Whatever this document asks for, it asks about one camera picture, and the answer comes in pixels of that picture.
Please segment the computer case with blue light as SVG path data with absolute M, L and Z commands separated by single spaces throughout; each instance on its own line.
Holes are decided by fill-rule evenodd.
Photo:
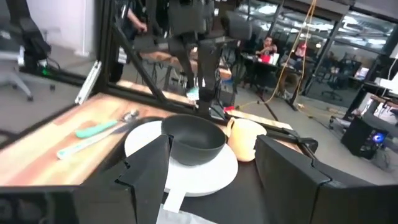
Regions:
M 341 143 L 352 155 L 370 160 L 378 149 L 385 148 L 384 141 L 388 134 L 388 130 L 377 122 L 355 117 L 341 138 Z

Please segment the knife with patterned teal handle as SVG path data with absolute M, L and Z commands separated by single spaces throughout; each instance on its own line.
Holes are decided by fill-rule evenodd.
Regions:
M 126 132 L 134 124 L 136 124 L 136 121 L 132 121 L 132 122 L 126 123 L 126 124 L 119 124 L 115 128 L 111 128 L 109 131 L 105 131 L 103 133 L 94 135 L 93 137 L 89 137 L 86 140 L 82 140 L 75 145 L 68 146 L 64 149 L 61 149 L 57 152 L 57 158 L 60 160 L 64 160 L 67 157 L 83 150 L 84 148 L 91 146 L 92 144 L 95 144 L 98 141 L 101 141 L 102 139 L 108 137 L 109 135 Z

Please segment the orange cup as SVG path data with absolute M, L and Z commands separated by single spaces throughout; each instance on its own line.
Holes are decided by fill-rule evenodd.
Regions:
M 231 118 L 227 124 L 229 131 L 228 146 L 238 161 L 250 162 L 255 158 L 254 146 L 258 135 L 267 131 L 260 124 L 243 118 Z

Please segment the black bowl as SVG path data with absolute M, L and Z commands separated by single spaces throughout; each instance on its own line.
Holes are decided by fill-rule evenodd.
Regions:
M 161 132 L 173 137 L 170 156 L 186 166 L 211 161 L 226 143 L 226 136 L 217 125 L 187 114 L 175 114 L 163 119 Z

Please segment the white plate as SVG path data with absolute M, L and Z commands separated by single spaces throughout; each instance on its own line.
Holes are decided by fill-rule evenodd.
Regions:
M 134 128 L 125 140 L 125 154 L 130 156 L 157 138 L 160 127 L 160 121 L 151 121 Z M 213 194 L 232 183 L 237 173 L 238 162 L 228 145 L 213 160 L 199 166 L 185 166 L 171 158 L 164 192 L 176 188 L 187 197 Z

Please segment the person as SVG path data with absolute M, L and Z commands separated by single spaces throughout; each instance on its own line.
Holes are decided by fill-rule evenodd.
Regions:
M 294 69 L 298 71 L 302 71 L 303 67 L 307 62 L 314 63 L 311 57 L 306 56 L 307 45 L 305 42 L 301 42 L 296 47 L 294 53 L 291 56 L 291 59 L 294 61 Z
M 129 40 L 134 40 L 138 33 L 147 32 L 147 24 L 140 20 L 140 15 L 142 12 L 142 6 L 137 3 L 139 0 L 118 0 L 116 5 L 116 15 L 118 17 L 123 17 L 124 24 L 121 26 L 124 35 Z M 109 81 L 111 83 L 117 83 L 120 81 L 123 74 L 124 64 L 116 62 L 109 76 Z
M 256 51 L 256 55 L 264 63 L 270 63 L 271 57 L 277 52 L 277 46 L 273 43 L 273 38 L 267 36 L 264 38 L 262 49 Z

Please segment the fork with patterned teal handle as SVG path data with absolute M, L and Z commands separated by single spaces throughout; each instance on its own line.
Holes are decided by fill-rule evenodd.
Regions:
M 197 101 L 200 99 L 199 96 L 199 87 L 193 87 L 191 89 L 188 89 L 186 92 L 186 97 L 188 98 L 188 100 L 190 101 Z

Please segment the black plastic tray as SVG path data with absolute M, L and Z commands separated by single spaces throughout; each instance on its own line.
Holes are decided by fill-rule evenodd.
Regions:
M 161 204 L 168 192 L 163 193 Z M 256 165 L 238 164 L 236 177 L 223 189 L 201 197 L 185 196 L 180 211 L 216 224 L 268 224 L 266 201 Z

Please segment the black aluminium table frame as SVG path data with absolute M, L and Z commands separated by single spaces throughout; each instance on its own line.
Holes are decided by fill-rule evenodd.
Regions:
M 149 106 L 155 106 L 171 112 L 181 114 L 195 115 L 209 121 L 214 121 L 217 124 L 226 124 L 226 122 L 234 115 L 232 111 L 217 113 L 216 116 L 205 116 L 198 112 L 198 104 L 196 106 L 189 106 L 186 103 L 171 100 L 156 87 L 155 83 L 150 79 L 149 74 L 145 71 L 140 57 L 132 49 L 130 43 L 125 38 L 121 29 L 118 27 L 117 22 L 113 19 L 113 9 L 115 8 L 114 0 L 104 0 L 100 4 L 100 11 L 102 13 L 102 20 L 100 25 L 101 37 L 98 44 L 97 58 L 102 62 L 101 73 L 91 91 L 90 96 L 96 93 L 109 93 L 113 96 L 125 98 L 127 100 L 137 101 Z M 9 11 L 6 6 L 5 0 L 0 0 L 0 29 L 4 29 L 8 33 L 7 25 L 9 23 Z M 143 78 L 144 83 L 149 88 L 149 93 L 141 93 L 137 90 L 126 90 L 116 85 L 111 85 L 109 82 L 110 68 L 116 60 L 116 48 L 122 47 L 130 58 L 131 63 L 135 66 L 139 75 Z M 20 72 L 26 72 L 31 77 L 46 78 L 56 82 L 67 83 L 75 86 L 82 86 L 85 78 L 76 74 L 60 70 L 58 68 L 48 65 L 49 75 L 43 75 L 41 72 L 30 72 L 25 68 L 25 64 L 19 69 Z

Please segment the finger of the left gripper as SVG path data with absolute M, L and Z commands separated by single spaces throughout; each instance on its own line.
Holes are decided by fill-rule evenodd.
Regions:
M 183 38 L 170 39 L 170 53 L 177 57 L 183 71 L 187 77 L 187 90 L 191 90 L 194 86 L 194 72 L 190 62 L 189 44 Z

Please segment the spoon with green handle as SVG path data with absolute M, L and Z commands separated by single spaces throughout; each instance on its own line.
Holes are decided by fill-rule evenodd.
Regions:
M 89 128 L 76 130 L 75 136 L 80 139 L 89 138 L 91 136 L 99 134 L 99 133 L 117 125 L 118 123 L 128 123 L 128 122 L 132 121 L 133 119 L 137 118 L 138 116 L 139 116 L 138 110 L 131 110 L 130 112 L 124 114 L 119 119 L 109 120 L 109 121 L 91 126 Z

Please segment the grey office chair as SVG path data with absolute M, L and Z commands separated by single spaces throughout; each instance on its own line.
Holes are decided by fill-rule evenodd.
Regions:
M 12 40 L 10 33 L 0 29 L 0 86 L 10 85 L 13 89 L 21 89 L 27 96 L 27 101 L 33 101 L 34 97 L 25 84 L 25 81 L 48 85 L 50 91 L 55 90 L 55 85 L 50 81 L 31 77 L 27 73 L 20 72 L 24 65 L 24 48 Z

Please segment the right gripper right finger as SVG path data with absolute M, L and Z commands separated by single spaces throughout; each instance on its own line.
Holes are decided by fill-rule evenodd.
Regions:
M 254 146 L 256 167 L 275 224 L 355 224 L 348 192 L 371 183 L 265 136 Z

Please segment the silver aluminium bar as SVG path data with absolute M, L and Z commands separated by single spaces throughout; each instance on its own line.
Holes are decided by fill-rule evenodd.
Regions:
M 84 84 L 80 88 L 80 91 L 77 97 L 75 98 L 75 104 L 81 105 L 89 98 L 91 91 L 101 73 L 101 69 L 102 69 L 102 62 L 97 60 L 93 64 L 88 76 L 85 79 Z

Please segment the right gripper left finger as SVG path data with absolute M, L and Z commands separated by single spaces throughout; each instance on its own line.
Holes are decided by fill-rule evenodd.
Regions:
M 82 224 L 156 224 L 170 150 L 171 137 L 160 135 L 90 179 Z

